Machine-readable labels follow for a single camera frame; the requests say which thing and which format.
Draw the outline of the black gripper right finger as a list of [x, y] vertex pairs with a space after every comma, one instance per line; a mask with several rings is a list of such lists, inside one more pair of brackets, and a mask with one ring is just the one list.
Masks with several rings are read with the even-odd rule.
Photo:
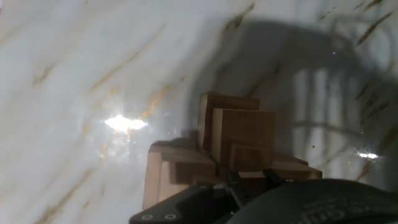
[[262, 173], [266, 178], [266, 185], [268, 187], [280, 187], [295, 182], [294, 179], [282, 178], [274, 169], [264, 169]]

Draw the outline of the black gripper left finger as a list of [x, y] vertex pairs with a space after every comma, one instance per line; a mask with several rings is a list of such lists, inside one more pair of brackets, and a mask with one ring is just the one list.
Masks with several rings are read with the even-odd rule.
[[222, 184], [198, 184], [133, 215], [129, 224], [225, 224], [258, 194], [235, 172]]

